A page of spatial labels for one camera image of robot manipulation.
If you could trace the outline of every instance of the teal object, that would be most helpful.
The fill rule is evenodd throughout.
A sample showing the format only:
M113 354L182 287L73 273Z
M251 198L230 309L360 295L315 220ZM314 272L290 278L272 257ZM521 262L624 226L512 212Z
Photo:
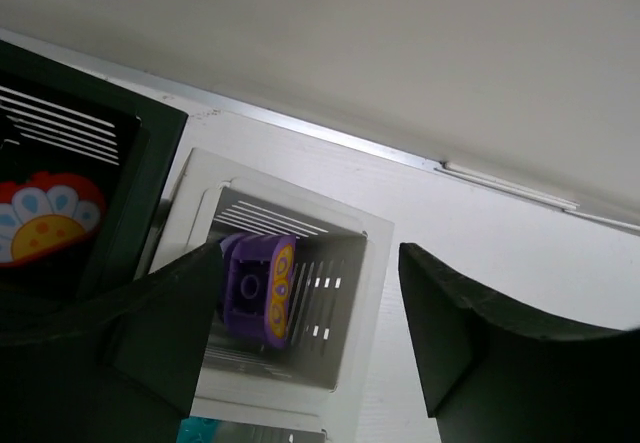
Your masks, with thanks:
M192 416L182 420L177 443L211 443L218 429L218 420Z

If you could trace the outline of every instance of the light blue petal spot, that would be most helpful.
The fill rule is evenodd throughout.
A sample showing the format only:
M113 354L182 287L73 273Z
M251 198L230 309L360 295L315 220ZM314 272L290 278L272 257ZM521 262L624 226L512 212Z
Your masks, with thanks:
M24 206L31 213L38 211L38 199L33 195L27 195L22 198L22 206Z
M0 225L2 226L16 226L16 220L13 219L10 215L0 215Z
M69 203L69 197L66 195L60 195L56 198L56 210L60 211Z

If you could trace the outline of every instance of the basket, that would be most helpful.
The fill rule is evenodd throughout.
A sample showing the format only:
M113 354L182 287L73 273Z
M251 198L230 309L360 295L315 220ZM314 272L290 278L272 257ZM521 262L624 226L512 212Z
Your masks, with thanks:
M353 441L393 225L194 149L152 270L239 231L297 238L288 345L230 337L214 320L192 413Z
M0 42L0 182L72 173L106 202L99 232L0 268L1 305L50 310L131 281L187 115Z

